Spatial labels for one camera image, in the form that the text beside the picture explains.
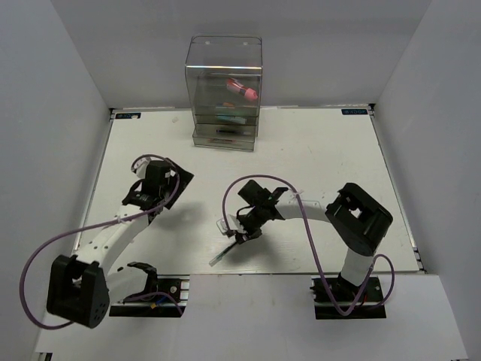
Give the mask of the green gel pen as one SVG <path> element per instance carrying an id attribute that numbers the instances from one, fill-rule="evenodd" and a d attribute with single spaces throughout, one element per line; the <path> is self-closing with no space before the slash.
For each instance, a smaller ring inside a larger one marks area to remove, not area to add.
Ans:
<path id="1" fill-rule="evenodd" d="M 212 258 L 211 261 L 209 261 L 209 266 L 214 267 L 218 262 L 222 260 L 222 258 L 232 249 L 236 246 L 236 243 L 233 242 L 229 246 L 227 246 L 224 250 L 219 252 L 214 258 Z"/>

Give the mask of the purple gel pen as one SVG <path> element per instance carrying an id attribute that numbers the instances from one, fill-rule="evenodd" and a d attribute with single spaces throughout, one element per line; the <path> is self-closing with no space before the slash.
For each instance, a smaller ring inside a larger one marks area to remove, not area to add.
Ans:
<path id="1" fill-rule="evenodd" d="M 251 132 L 234 130 L 234 129 L 217 129 L 216 133 L 224 134 L 224 135 L 245 135 L 245 136 L 251 135 Z"/>

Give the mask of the blue highlighter marker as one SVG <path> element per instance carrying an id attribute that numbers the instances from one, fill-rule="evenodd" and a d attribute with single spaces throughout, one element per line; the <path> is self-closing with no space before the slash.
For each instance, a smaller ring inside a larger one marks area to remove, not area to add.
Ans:
<path id="1" fill-rule="evenodd" d="M 230 122 L 230 123 L 236 123 L 236 124 L 241 124 L 241 125 L 246 125 L 247 124 L 247 119 L 244 117 L 238 117 L 238 116 L 225 116 L 225 115 L 217 115 L 216 116 L 217 120 L 225 121 L 225 122 Z"/>

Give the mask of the clear acrylic drawer organizer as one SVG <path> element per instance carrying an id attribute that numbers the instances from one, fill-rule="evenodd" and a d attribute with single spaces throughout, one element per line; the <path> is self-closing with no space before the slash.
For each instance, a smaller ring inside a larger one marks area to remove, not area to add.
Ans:
<path id="1" fill-rule="evenodd" d="M 262 94 L 262 39 L 253 35 L 196 35 L 192 37 L 185 62 L 185 79 L 192 110 L 192 138 L 198 147 L 254 151 L 259 132 Z M 228 78 L 253 88 L 259 98 L 253 102 L 230 92 Z M 219 106 L 222 102 L 239 108 Z M 217 120 L 217 115 L 247 119 L 246 125 Z M 217 134 L 217 129 L 251 132 L 251 135 Z M 236 140 L 236 144 L 213 144 L 210 138 Z"/>

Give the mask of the red gel pen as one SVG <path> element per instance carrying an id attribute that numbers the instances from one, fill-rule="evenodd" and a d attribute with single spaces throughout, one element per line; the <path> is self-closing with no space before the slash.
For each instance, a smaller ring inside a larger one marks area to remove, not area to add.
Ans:
<path id="1" fill-rule="evenodd" d="M 207 140 L 213 144 L 236 144 L 237 141 L 233 139 L 224 139 L 224 138 L 210 138 Z"/>

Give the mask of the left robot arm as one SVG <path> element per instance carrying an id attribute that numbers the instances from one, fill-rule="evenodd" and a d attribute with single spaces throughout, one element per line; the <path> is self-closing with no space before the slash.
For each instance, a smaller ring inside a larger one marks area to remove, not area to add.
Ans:
<path id="1" fill-rule="evenodd" d="M 70 256 L 51 266 L 47 312 L 90 329 L 97 327 L 113 303 L 160 296 L 154 266 L 132 261 L 116 267 L 123 251 L 164 210 L 169 210 L 194 178 L 169 158 L 144 156 L 134 162 L 138 176 L 112 223 Z"/>

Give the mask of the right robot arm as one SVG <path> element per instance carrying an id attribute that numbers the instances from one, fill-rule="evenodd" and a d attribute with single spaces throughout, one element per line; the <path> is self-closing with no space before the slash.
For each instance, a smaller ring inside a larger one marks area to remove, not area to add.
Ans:
<path id="1" fill-rule="evenodd" d="M 305 200 L 291 187 L 270 191 L 254 180 L 249 180 L 238 195 L 247 203 L 249 211 L 224 214 L 217 221 L 223 235 L 234 237 L 242 244 L 259 238 L 262 227 L 269 221 L 307 218 L 330 223 L 348 248 L 340 271 L 340 293 L 350 300 L 365 293 L 365 278 L 393 216 L 358 184 L 345 184 L 328 204 Z"/>

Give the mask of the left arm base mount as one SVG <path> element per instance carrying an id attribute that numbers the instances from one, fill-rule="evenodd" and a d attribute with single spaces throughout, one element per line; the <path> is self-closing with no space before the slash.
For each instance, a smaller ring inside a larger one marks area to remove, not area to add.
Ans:
<path id="1" fill-rule="evenodd" d="M 190 276 L 159 275 L 153 288 L 110 307 L 110 317 L 181 318 L 189 298 Z"/>

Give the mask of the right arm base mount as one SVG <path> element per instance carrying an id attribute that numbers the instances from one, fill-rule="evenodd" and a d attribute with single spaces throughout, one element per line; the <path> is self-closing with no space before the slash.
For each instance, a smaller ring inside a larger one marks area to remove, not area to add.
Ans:
<path id="1" fill-rule="evenodd" d="M 337 277 L 328 277 L 326 280 L 340 308 L 346 311 L 353 303 L 356 292 L 342 289 L 337 282 Z M 384 298 L 378 277 L 369 278 L 362 296 L 356 302 L 353 311 L 346 317 L 337 312 L 325 291 L 321 278 L 311 278 L 310 291 L 313 295 L 314 312 L 317 320 L 386 319 L 385 306 L 379 305 L 375 307 Z"/>

